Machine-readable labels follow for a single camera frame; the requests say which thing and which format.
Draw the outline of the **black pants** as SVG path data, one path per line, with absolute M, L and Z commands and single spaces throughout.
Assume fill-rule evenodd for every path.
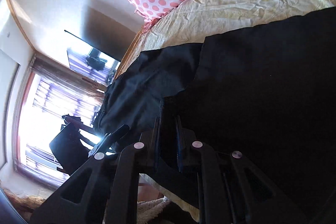
M 161 118 L 160 186 L 198 203 L 177 131 L 213 149 L 220 223 L 335 223 L 335 8 L 140 53 L 93 126 L 128 125 L 120 152 Z

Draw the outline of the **black chair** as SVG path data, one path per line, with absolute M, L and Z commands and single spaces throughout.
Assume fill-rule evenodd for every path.
M 92 135 L 96 135 L 96 132 L 93 128 L 86 126 L 80 117 L 67 114 L 62 116 L 62 118 L 65 126 L 50 142 L 49 147 L 61 165 L 62 172 L 72 175 L 89 157 L 90 149 L 84 146 L 81 140 L 91 146 L 95 145 L 88 138 L 82 136 L 80 130 L 84 130 Z

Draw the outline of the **fluffy white right sleeve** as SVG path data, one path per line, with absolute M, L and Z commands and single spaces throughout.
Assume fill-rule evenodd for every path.
M 148 223 L 156 218 L 170 203 L 171 200 L 166 196 L 156 200 L 139 202 L 137 204 L 137 224 Z

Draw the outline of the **window with curtain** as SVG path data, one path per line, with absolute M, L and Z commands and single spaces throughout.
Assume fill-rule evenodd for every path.
M 120 61 L 64 31 L 67 65 L 35 56 L 23 97 L 17 133 L 16 166 L 51 188 L 69 177 L 49 143 L 66 126 L 65 115 L 92 127 L 104 91 L 114 80 Z

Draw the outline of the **cream patterned bedspread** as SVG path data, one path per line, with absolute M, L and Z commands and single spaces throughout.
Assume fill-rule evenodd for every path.
M 188 0 L 155 25 L 137 43 L 126 61 L 128 68 L 144 51 L 161 50 L 206 37 L 335 8 L 335 0 Z

